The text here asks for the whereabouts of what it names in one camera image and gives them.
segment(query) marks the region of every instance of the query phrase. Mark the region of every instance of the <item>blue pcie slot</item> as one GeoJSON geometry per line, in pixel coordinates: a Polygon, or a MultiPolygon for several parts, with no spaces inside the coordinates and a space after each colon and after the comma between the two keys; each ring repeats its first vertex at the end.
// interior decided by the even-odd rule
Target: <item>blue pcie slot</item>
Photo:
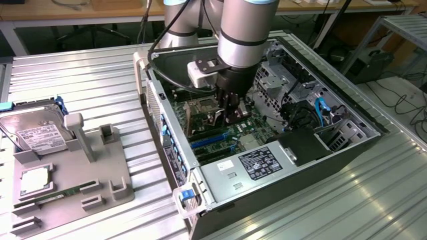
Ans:
{"type": "Polygon", "coordinates": [[[223,141],[227,138],[227,136],[229,136],[229,133],[226,132],[219,136],[215,136],[215,137],[211,137],[211,138],[209,138],[206,140],[198,141],[198,142],[191,144],[191,148],[195,149],[195,148],[203,147],[203,146],[206,146],[209,144],[213,144],[213,143],[217,143],[219,141],[223,141]]]}

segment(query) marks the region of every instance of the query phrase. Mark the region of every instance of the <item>white sticker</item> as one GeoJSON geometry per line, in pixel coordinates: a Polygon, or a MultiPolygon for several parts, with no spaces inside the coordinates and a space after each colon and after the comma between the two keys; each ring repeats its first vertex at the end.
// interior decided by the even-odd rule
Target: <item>white sticker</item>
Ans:
{"type": "Polygon", "coordinates": [[[55,124],[39,126],[16,133],[36,153],[66,145],[66,140],[55,124]]]}
{"type": "Polygon", "coordinates": [[[230,169],[230,168],[233,168],[235,166],[234,162],[231,160],[223,161],[217,165],[218,165],[218,168],[219,168],[221,171],[223,171],[226,169],[230,169]]]}

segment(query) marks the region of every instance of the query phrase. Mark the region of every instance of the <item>metal workbench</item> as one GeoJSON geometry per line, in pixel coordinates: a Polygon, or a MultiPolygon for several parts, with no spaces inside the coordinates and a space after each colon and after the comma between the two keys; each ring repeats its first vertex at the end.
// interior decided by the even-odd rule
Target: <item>metal workbench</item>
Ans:
{"type": "MultiPolygon", "coordinates": [[[[390,130],[379,144],[335,175],[226,227],[206,239],[422,239],[427,238],[426,144],[366,99],[342,74],[291,34],[281,33],[353,99],[390,130]]],[[[60,94],[80,112],[84,130],[113,123],[121,129],[135,200],[31,239],[187,239],[171,199],[146,117],[138,102],[133,67],[135,46],[16,57],[8,101],[60,94]]],[[[10,227],[8,179],[12,156],[2,141],[0,238],[10,227]]]]}
{"type": "Polygon", "coordinates": [[[366,49],[378,34],[381,27],[385,26],[391,32],[399,34],[406,40],[414,43],[421,49],[427,52],[427,17],[415,15],[395,15],[381,16],[371,29],[369,30],[362,42],[359,43],[353,55],[347,58],[343,66],[342,73],[346,74],[353,67],[361,52],[366,49]]]}

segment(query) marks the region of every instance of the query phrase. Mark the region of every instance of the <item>circuit board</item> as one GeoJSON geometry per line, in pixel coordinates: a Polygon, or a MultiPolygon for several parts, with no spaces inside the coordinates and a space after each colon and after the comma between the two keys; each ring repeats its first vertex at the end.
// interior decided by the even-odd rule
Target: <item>circuit board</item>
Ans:
{"type": "Polygon", "coordinates": [[[254,106],[249,106],[247,118],[225,126],[222,119],[215,124],[207,118],[209,113],[219,111],[213,96],[182,102],[171,101],[171,105],[202,165],[257,148],[277,134],[254,106]]]}

